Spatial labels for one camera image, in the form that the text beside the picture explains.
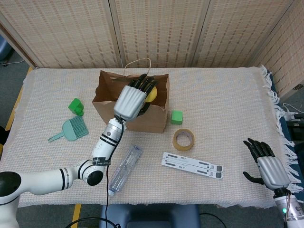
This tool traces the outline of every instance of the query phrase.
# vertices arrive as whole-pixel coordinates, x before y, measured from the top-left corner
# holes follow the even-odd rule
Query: masking tape
[[[177,137],[181,134],[185,134],[190,139],[190,144],[188,146],[181,146],[177,143]],[[194,134],[188,129],[179,129],[175,132],[173,136],[173,146],[178,151],[187,151],[194,145]]]

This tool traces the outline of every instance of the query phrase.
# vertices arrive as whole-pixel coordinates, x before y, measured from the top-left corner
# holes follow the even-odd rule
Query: power cord
[[[287,227],[287,217],[290,209],[290,197],[291,197],[291,192],[287,192],[286,193],[287,212],[285,213],[285,217],[284,217],[284,228]]]
[[[287,112],[289,112],[289,109],[286,107],[286,105],[292,107],[293,109],[297,110],[297,111],[300,112],[300,113],[304,113],[303,111],[300,111],[299,109],[293,107],[291,104],[283,103],[283,107],[286,109]]]
[[[224,226],[225,228],[227,228],[226,225],[225,225],[225,223],[224,223],[219,217],[217,217],[216,215],[213,215],[213,214],[210,214],[210,213],[206,213],[206,212],[200,213],[199,215],[200,215],[200,216],[201,216],[201,215],[211,215],[211,216],[213,216],[213,217],[216,217],[216,218],[223,224],[223,226]]]
[[[105,218],[99,218],[99,217],[87,217],[87,218],[80,218],[80,219],[77,219],[75,220],[74,222],[71,222],[70,224],[68,224],[65,228],[70,228],[72,225],[74,225],[75,223],[78,223],[78,222],[82,222],[82,221],[86,221],[86,220],[99,220],[99,221],[104,221],[107,223],[110,223],[112,225],[112,227],[114,228],[121,228],[121,226],[119,224],[114,224],[112,221],[110,220],[107,220]]]
[[[9,64],[22,63],[22,62],[24,62],[24,60],[22,60],[20,62],[0,64],[0,66],[6,66],[6,65],[9,65]]]
[[[119,139],[117,141],[116,146],[114,147],[114,149],[113,149],[113,151],[112,151],[112,153],[111,153],[111,155],[109,157],[109,160],[111,160],[112,155],[113,155],[114,151],[116,150],[119,142],[121,141],[121,139],[123,137],[123,133],[124,133],[124,125],[123,125],[124,121],[118,115],[115,115],[114,117],[122,125],[122,132],[120,134],[120,137],[119,137]],[[108,171],[109,171],[109,166],[106,167],[106,207],[105,207],[105,219],[106,220],[108,219],[107,211],[108,211],[108,206],[109,206],[109,190],[108,190],[109,189],[109,176],[108,176]]]

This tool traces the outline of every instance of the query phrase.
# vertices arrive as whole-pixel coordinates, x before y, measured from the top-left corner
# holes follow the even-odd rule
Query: label tag
[[[223,173],[222,173],[223,167],[211,164],[209,162],[200,161],[167,152],[163,154],[161,162],[162,162],[161,164],[164,166],[176,168],[179,170],[193,172],[199,175],[203,175],[215,179],[223,178]]]
[[[97,166],[111,165],[111,160],[106,160],[105,157],[93,158],[92,164]]]

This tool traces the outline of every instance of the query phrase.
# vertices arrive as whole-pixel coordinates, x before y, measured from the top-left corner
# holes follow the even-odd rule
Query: mint green dustpan
[[[83,118],[81,116],[75,116],[74,118],[65,121],[62,125],[62,132],[49,138],[48,141],[52,142],[62,136],[69,141],[74,141],[87,134],[89,134],[89,131],[86,128]]]

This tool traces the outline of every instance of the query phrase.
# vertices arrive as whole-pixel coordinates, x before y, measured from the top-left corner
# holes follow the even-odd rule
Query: black cable
[[[109,176],[108,176],[109,166],[106,167],[106,207],[105,207],[105,219],[108,220],[107,211],[109,205]]]
[[[104,221],[107,223],[110,223],[114,228],[121,228],[121,226],[119,224],[114,224],[112,221],[107,220],[105,218],[99,218],[99,217],[87,217],[87,218],[80,218],[75,220],[74,222],[71,222],[70,224],[68,224],[65,228],[70,228],[72,225],[74,225],[75,223],[78,222],[82,222],[82,221],[86,221],[86,220],[99,220],[99,221]]]
[[[117,119],[117,121],[122,125],[122,132],[120,134],[120,137],[117,141],[117,144],[116,146],[114,147],[110,157],[109,157],[109,160],[111,160],[112,158],[112,155],[114,153],[114,151],[116,150],[119,142],[121,141],[122,137],[123,137],[123,133],[124,133],[124,122],[123,120],[118,116],[118,115],[115,115],[115,118]],[[106,167],[106,207],[105,207],[105,219],[107,220],[108,219],[108,216],[107,216],[107,211],[108,211],[108,206],[109,206],[109,176],[108,176],[108,171],[109,171],[109,166]]]
[[[213,215],[213,214],[210,214],[210,213],[200,213],[199,215],[200,216],[201,215],[211,215],[213,217],[216,217],[224,225],[224,227],[227,228],[226,225],[225,225],[225,223],[219,217],[217,217],[216,215]]]
[[[122,120],[122,118],[120,118],[118,115],[115,115],[115,118],[117,119],[117,121],[122,125],[122,132],[120,134],[120,137],[117,141],[116,146],[114,147],[109,160],[111,159],[114,151],[116,150],[119,142],[121,141],[122,137],[123,137],[123,133],[124,133],[124,122]],[[119,223],[117,223],[116,225],[107,219],[107,210],[108,210],[108,205],[109,205],[109,176],[108,176],[108,171],[109,171],[109,166],[106,167],[106,207],[105,207],[105,218],[99,218],[99,217],[87,217],[87,218],[80,218],[78,220],[75,220],[74,222],[68,224],[65,228],[70,228],[72,225],[74,225],[75,223],[81,222],[81,221],[85,221],[85,220],[99,220],[99,221],[104,221],[105,222],[105,226],[106,228],[108,228],[108,223],[110,223],[114,228],[121,228],[121,226],[119,225]]]

